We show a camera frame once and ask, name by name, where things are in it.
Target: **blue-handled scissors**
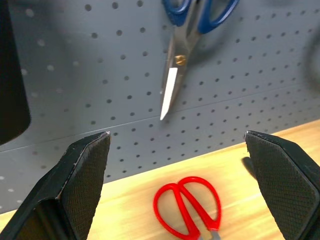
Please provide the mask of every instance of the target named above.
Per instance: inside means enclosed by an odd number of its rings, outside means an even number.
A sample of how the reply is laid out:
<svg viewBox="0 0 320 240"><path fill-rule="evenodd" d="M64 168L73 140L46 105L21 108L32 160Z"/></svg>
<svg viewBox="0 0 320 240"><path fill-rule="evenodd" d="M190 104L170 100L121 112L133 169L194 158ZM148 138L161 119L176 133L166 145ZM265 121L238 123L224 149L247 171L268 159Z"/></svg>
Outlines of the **blue-handled scissors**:
<svg viewBox="0 0 320 240"><path fill-rule="evenodd" d="M176 99L187 70L189 56L202 34L222 24L235 9L239 0L230 0L215 19L210 20L213 0L183 0L174 7L171 0L162 0L166 14L175 25L163 74L163 96L160 120L163 120Z"/></svg>

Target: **red scissor handle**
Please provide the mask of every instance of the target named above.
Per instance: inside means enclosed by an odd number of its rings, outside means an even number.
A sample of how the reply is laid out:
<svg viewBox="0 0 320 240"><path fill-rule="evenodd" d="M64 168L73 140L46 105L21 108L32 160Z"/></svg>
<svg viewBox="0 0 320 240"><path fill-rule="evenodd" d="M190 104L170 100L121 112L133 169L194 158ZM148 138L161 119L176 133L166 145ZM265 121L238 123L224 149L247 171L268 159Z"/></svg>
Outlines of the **red scissor handle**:
<svg viewBox="0 0 320 240"><path fill-rule="evenodd" d="M195 199L195 197L185 188L185 184L188 183L199 183L204 186L206 186L211 193L213 194L216 202L217 207L217 217L216 219L212 219L207 212L204 210L204 208L200 205L200 203ZM178 204L179 210L181 212L181 215L183 217L184 223L188 229L189 234L185 235L181 232L178 232L174 230L171 226L169 226L164 219L161 217L159 209L158 209L158 201L160 196L168 191L172 190L176 199L176 202ZM215 188L205 179L198 177L198 176L188 176L183 179L181 179L178 183L169 183L164 186L162 186L155 194L153 199L153 210L155 213L156 218L161 223L161 225L169 231L171 234L175 235L176 237L183 239L183 240L197 240L200 237L200 231L198 230L197 226L195 225L194 221L192 220L186 205L182 199L181 193L189 200L189 202L192 204L194 209L197 211L199 216L201 217L203 223L205 224L206 228L210 231L218 231L220 227L221 222L221 203L218 196L217 191Z"/></svg>

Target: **black object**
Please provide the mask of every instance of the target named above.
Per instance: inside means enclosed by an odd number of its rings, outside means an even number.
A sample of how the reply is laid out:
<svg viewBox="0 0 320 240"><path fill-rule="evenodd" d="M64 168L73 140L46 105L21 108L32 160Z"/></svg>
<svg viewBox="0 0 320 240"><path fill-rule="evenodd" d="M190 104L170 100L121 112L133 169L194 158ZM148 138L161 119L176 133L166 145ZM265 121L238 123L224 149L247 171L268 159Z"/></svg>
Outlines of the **black object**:
<svg viewBox="0 0 320 240"><path fill-rule="evenodd" d="M286 240L320 239L320 167L294 142L247 131L262 196Z"/></svg>
<svg viewBox="0 0 320 240"><path fill-rule="evenodd" d="M0 0L0 145L19 136L30 125L7 0Z"/></svg>
<svg viewBox="0 0 320 240"><path fill-rule="evenodd" d="M110 146L107 132L71 144L31 190L0 240L85 240L98 205Z"/></svg>

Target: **gray pegboard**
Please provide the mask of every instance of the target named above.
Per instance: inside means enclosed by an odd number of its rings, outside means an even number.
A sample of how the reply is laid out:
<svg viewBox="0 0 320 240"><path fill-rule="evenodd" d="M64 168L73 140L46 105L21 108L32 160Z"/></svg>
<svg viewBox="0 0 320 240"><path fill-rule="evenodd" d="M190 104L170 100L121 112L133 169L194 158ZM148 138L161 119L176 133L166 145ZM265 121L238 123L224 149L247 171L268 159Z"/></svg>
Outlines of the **gray pegboard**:
<svg viewBox="0 0 320 240"><path fill-rule="evenodd" d="M0 212L17 208L69 144L113 134L105 182L320 118L303 75L318 1L240 0L194 50L159 121L172 26L161 1L10 2L32 123L0 146Z"/></svg>

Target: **wooden surface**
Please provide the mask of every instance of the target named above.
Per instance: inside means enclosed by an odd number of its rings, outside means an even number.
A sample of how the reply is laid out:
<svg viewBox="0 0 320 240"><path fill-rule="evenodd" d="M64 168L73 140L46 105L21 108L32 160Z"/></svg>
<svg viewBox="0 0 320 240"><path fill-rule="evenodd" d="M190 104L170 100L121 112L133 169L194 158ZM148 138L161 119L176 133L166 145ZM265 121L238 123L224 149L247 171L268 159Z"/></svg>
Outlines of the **wooden surface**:
<svg viewBox="0 0 320 240"><path fill-rule="evenodd" d="M276 134L299 144L320 164L320 120L293 127ZM244 143L155 170L123 178L103 185L101 199L88 236L89 240L170 240L156 219L152 203L156 191L167 183L176 183L187 176L208 180L217 190L222 204L219 234L223 240L283 240L258 184L243 166L241 159L249 156ZM205 187L191 183L187 188L212 215L215 206ZM164 219L186 233L172 192L160 198ZM188 209L204 239L208 231L196 212ZM0 230L14 211L0 215Z"/></svg>

